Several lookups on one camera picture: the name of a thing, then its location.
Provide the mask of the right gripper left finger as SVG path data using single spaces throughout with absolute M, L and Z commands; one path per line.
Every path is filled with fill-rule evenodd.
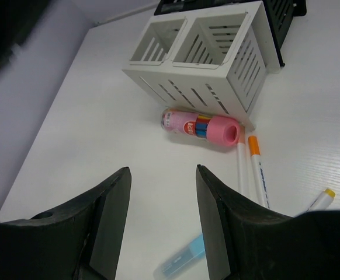
M 0 223 L 0 279 L 115 279 L 130 190 L 124 167 L 55 208 Z

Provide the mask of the yellow white pen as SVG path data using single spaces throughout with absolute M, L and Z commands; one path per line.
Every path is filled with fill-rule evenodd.
M 330 188 L 321 191 L 318 196 L 311 202 L 311 204 L 303 211 L 293 216 L 293 218 L 305 217 L 314 218 L 322 217 L 328 214 L 328 209 L 333 203 L 336 193 Z

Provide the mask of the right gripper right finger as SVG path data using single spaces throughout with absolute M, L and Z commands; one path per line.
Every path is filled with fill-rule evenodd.
M 210 279 L 340 279 L 340 210 L 282 215 L 202 165 L 196 188 Z

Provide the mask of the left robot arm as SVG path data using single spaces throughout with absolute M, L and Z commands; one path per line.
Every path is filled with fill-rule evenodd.
M 8 65 L 13 47 L 24 44 L 53 3 L 50 0 L 0 1 L 0 71 Z

